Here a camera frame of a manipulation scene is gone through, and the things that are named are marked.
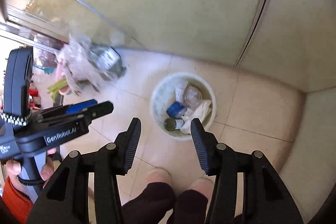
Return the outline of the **white tissue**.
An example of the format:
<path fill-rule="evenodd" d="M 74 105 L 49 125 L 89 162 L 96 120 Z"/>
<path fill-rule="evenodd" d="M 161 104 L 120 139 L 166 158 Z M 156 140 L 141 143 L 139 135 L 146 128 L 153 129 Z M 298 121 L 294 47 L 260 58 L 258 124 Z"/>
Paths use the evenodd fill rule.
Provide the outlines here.
<path fill-rule="evenodd" d="M 179 129 L 180 132 L 183 134 L 190 134 L 191 121 L 194 118 L 198 118 L 201 122 L 203 122 L 212 110 L 211 103 L 212 102 L 210 100 L 203 100 L 201 104 L 194 111 L 191 109 L 187 109 L 187 112 L 182 116 L 184 124 Z"/>

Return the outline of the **small dark jar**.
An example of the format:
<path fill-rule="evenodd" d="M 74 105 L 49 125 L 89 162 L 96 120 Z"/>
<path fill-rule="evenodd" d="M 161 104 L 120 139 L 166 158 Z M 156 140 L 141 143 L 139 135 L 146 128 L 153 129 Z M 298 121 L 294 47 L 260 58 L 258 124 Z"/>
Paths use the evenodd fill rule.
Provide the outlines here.
<path fill-rule="evenodd" d="M 175 119 L 175 118 L 167 118 L 164 121 L 164 127 L 165 130 L 168 132 L 172 132 L 172 131 L 177 131 L 180 130 L 182 128 L 182 126 L 184 125 L 184 120 L 179 118 L 179 119 Z"/>

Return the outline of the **blue round container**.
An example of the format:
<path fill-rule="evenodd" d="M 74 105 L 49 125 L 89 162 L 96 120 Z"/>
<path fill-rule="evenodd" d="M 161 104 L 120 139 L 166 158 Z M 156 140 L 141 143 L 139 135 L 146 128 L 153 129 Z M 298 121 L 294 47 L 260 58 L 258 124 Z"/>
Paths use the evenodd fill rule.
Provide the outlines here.
<path fill-rule="evenodd" d="M 171 118 L 181 118 L 186 111 L 187 108 L 183 104 L 175 101 L 167 108 L 166 113 Z"/>

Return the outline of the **clear plastic cup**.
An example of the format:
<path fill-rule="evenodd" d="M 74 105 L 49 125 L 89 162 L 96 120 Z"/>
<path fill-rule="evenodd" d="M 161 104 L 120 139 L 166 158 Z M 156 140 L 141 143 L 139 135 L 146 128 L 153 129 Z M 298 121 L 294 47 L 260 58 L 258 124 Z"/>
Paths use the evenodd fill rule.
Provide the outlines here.
<path fill-rule="evenodd" d="M 202 100 L 202 92 L 194 85 L 188 85 L 183 93 L 183 104 L 187 108 L 195 110 Z"/>

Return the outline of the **white plastic trash bin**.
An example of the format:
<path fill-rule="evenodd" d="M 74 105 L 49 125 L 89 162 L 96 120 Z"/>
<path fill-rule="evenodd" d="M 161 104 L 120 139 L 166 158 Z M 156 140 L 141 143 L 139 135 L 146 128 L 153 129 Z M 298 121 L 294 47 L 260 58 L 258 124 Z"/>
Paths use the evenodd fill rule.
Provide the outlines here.
<path fill-rule="evenodd" d="M 208 130 L 217 114 L 217 100 L 209 83 L 194 73 L 163 78 L 150 99 L 150 114 L 161 131 L 177 141 L 191 140 L 191 120 L 199 118 Z"/>

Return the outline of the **right pink slipper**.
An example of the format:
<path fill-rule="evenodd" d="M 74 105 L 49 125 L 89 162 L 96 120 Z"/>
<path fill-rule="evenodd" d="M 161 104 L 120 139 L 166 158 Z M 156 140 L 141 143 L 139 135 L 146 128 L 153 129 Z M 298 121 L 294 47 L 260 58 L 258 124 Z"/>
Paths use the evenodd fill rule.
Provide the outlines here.
<path fill-rule="evenodd" d="M 199 178 L 195 180 L 189 187 L 189 190 L 194 190 L 204 196 L 211 196 L 213 192 L 214 183 L 208 178 Z"/>

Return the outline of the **clear plastic bag on floor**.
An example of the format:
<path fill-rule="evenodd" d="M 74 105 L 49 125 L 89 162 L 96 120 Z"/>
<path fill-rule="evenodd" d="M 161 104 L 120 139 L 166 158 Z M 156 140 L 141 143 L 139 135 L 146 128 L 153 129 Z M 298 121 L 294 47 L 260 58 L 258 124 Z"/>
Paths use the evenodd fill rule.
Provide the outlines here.
<path fill-rule="evenodd" d="M 86 35 L 70 34 L 56 55 L 56 79 L 75 94 L 90 85 L 96 92 L 126 73 L 121 56 L 111 45 L 97 44 Z"/>

